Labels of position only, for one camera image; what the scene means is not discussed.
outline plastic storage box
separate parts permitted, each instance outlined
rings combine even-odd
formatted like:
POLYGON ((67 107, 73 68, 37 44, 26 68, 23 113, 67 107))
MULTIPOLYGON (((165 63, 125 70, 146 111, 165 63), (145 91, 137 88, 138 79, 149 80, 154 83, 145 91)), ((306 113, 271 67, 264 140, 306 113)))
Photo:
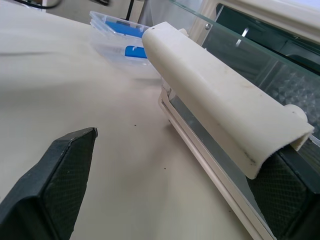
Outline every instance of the plastic storage box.
POLYGON ((142 35, 149 28, 141 24, 90 12, 90 41, 104 57, 114 62, 150 65, 142 44, 142 35))

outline white table surface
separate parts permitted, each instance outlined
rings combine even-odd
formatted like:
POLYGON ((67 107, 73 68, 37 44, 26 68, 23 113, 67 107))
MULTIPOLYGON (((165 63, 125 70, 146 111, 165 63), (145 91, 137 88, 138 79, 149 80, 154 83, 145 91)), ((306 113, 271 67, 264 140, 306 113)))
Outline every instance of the white table surface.
POLYGON ((250 240, 159 108, 158 74, 114 67, 89 32, 0 1, 0 201, 53 140, 97 127, 72 240, 250 240))

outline clear plastic container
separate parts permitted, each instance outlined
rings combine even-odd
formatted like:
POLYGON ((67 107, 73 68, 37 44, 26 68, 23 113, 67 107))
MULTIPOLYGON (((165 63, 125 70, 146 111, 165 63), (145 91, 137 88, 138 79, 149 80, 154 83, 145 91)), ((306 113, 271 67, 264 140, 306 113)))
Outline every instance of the clear plastic container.
POLYGON ((142 35, 149 28, 141 24, 90 12, 91 45, 113 62, 150 65, 142 44, 142 35))

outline blue lid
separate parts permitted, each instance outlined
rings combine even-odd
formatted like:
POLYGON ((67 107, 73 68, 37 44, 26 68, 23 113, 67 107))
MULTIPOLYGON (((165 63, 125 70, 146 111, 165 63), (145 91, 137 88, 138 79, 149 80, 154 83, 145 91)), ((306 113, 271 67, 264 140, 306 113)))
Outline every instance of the blue lid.
POLYGON ((126 57, 134 57, 134 58, 141 58, 141 59, 147 58, 145 49, 139 46, 127 46, 125 48, 124 55, 126 57))
POLYGON ((124 23, 111 21, 106 21, 105 24, 119 34, 125 34, 138 38, 142 38, 142 35, 144 34, 139 28, 131 27, 129 24, 125 25, 124 23))

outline blue object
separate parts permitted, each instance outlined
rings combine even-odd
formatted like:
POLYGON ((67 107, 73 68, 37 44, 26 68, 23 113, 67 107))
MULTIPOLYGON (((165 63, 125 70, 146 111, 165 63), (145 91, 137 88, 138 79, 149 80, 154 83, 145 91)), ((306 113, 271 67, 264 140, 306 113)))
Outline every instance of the blue object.
POLYGON ((145 49, 139 46, 127 46, 125 48, 124 55, 126 57, 134 57, 134 58, 141 58, 141 59, 147 58, 145 49))
POLYGON ((134 36, 138 38, 142 38, 142 35, 144 34, 142 31, 140 31, 139 28, 124 25, 123 23, 106 21, 105 24, 107 24, 110 28, 112 28, 119 34, 134 36))

